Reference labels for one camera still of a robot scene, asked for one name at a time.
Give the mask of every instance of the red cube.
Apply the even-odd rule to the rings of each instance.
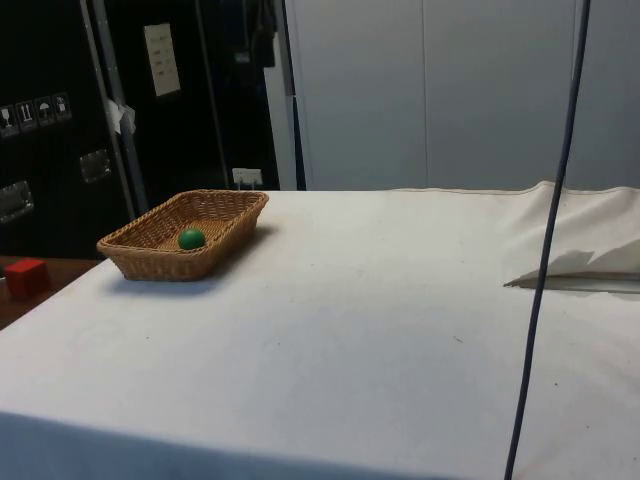
[[[11,295],[20,300],[51,289],[51,279],[47,265],[42,260],[25,258],[4,269],[7,288]]]

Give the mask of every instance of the white cloth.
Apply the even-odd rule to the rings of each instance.
[[[0,332],[0,478],[500,478],[517,195],[273,192],[210,279],[104,262]],[[640,478],[640,303],[545,294],[516,473]]]
[[[553,184],[514,192],[500,220],[504,233],[503,280],[536,278]],[[640,277],[640,190],[564,190],[548,274]]]

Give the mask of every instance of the black cable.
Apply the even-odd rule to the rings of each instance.
[[[569,93],[569,108],[567,110],[567,119],[564,131],[564,144],[562,145],[562,156],[558,165],[558,173],[556,174],[556,184],[553,189],[553,197],[551,199],[551,207],[549,208],[549,218],[547,220],[547,229],[544,234],[544,242],[542,244],[542,255],[540,257],[540,270],[538,273],[538,281],[536,284],[536,292],[533,297],[533,305],[531,306],[531,318],[529,320],[529,333],[527,336],[527,347],[524,355],[524,368],[522,370],[522,383],[520,385],[520,396],[518,398],[518,409],[516,410],[516,419],[513,425],[513,434],[511,436],[511,446],[509,447],[509,457],[507,459],[507,467],[504,472],[504,479],[511,480],[513,476],[513,467],[516,462],[516,453],[518,452],[518,442],[520,440],[520,430],[522,429],[522,419],[524,417],[524,407],[527,403],[527,392],[529,390],[529,378],[531,377],[531,363],[533,361],[533,347],[536,341],[536,329],[538,327],[538,315],[540,314],[540,304],[542,303],[542,292],[547,280],[547,268],[549,266],[549,253],[551,252],[551,241],[553,239],[553,229],[558,215],[558,206],[560,205],[560,195],[564,185],[564,177],[567,172],[567,163],[569,162],[569,152],[571,151],[571,140],[573,139],[573,123],[576,117],[576,104],[578,103],[578,91],[580,90],[580,80],[582,78],[582,64],[584,62],[584,49],[587,43],[587,27],[589,25],[589,11],[591,9],[591,0],[584,0],[582,7],[582,18],[580,20],[580,34],[578,38],[578,51],[576,54],[575,66],[573,69],[573,80],[571,82],[571,91]]]

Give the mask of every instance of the power socket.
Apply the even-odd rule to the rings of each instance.
[[[262,186],[262,170],[259,168],[234,168],[231,172],[236,185]]]

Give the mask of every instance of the basket rim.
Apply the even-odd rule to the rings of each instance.
[[[246,195],[257,195],[259,198],[253,205],[250,205],[246,210],[244,210],[237,217],[235,217],[232,221],[230,221],[229,224],[223,230],[221,230],[218,233],[218,235],[216,235],[216,237],[214,237],[210,241],[209,244],[206,244],[206,245],[204,245],[202,247],[199,247],[199,248],[194,248],[193,250],[182,250],[182,249],[159,250],[157,248],[134,247],[134,246],[130,246],[130,245],[117,245],[117,244],[111,243],[116,237],[122,235],[122,233],[124,233],[125,231],[128,231],[128,230],[131,230],[131,229],[135,228],[138,224],[143,222],[145,219],[155,216],[158,211],[160,211],[163,208],[166,208],[168,205],[178,201],[180,198],[182,198],[184,196],[191,196],[191,195],[199,194],[199,193],[210,194],[210,195],[215,195],[215,194],[225,194],[225,195],[226,194],[232,194],[232,195],[245,195],[245,196]],[[187,191],[184,191],[184,192],[177,193],[176,195],[172,196],[167,201],[161,203],[160,205],[152,208],[148,212],[146,212],[143,215],[139,216],[135,220],[132,220],[131,222],[127,223],[126,225],[120,227],[118,230],[116,230],[114,232],[111,232],[108,235],[105,235],[100,240],[98,240],[98,243],[97,243],[96,247],[100,252],[102,252],[103,254],[105,254],[108,257],[111,257],[111,256],[138,256],[140,254],[144,254],[145,256],[148,256],[148,255],[154,255],[155,256],[155,255],[157,255],[157,256],[164,257],[167,254],[171,254],[171,255],[177,255],[182,260],[191,260],[191,259],[193,259],[195,257],[198,257],[198,256],[204,254],[204,253],[207,253],[208,251],[210,251],[212,249],[215,249],[217,247],[217,245],[220,243],[220,240],[229,231],[231,231],[238,223],[240,223],[242,220],[244,220],[245,217],[253,214],[256,210],[258,212],[260,212],[264,208],[264,206],[266,205],[268,200],[269,200],[269,195],[267,195],[265,192],[260,192],[260,191],[255,191],[255,190],[251,190],[251,191],[248,191],[248,190],[213,190],[213,189],[187,190]]]

